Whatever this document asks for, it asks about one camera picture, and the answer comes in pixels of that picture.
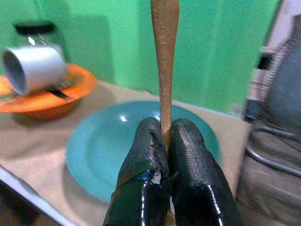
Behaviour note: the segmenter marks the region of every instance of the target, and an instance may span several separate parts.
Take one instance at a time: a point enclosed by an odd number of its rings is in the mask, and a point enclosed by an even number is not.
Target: white cup
[[[67,73],[62,56],[50,45],[7,48],[2,62],[6,77],[20,95],[62,81]]]

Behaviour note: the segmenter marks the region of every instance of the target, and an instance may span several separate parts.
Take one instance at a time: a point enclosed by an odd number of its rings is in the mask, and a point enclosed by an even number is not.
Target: orange bowl
[[[77,82],[61,89],[69,98],[59,98],[48,91],[36,91],[28,96],[16,96],[5,104],[0,102],[0,112],[21,113],[38,120],[53,120],[70,113],[82,97],[90,93],[97,80],[89,71],[78,65],[68,65],[67,79]],[[0,77],[0,96],[12,92],[6,77]]]

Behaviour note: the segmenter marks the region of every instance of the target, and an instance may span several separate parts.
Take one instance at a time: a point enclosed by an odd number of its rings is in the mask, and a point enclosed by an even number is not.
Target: beige tablecloth
[[[139,92],[99,82],[70,115],[55,121],[36,121],[0,113],[0,164],[29,183],[57,210],[81,226],[101,225],[108,205],[86,193],[65,163],[68,139],[76,126],[101,108],[132,100],[158,100]],[[235,191],[249,125],[238,118],[174,102],[201,116],[216,133],[222,150],[222,169]]]

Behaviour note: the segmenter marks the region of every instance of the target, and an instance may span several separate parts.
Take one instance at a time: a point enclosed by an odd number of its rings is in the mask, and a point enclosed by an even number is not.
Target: spoon
[[[172,122],[174,48],[179,22],[179,1],[151,0],[151,17],[159,74],[161,128],[168,156]]]

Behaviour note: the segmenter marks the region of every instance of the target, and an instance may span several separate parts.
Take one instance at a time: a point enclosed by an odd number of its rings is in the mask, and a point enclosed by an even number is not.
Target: blue plate
[[[187,118],[201,131],[205,144],[219,161],[216,136],[196,114],[174,106],[173,120]],[[99,110],[86,118],[73,132],[66,152],[68,169],[77,183],[92,196],[110,202],[119,169],[135,137],[139,123],[160,119],[159,102],[131,102]]]

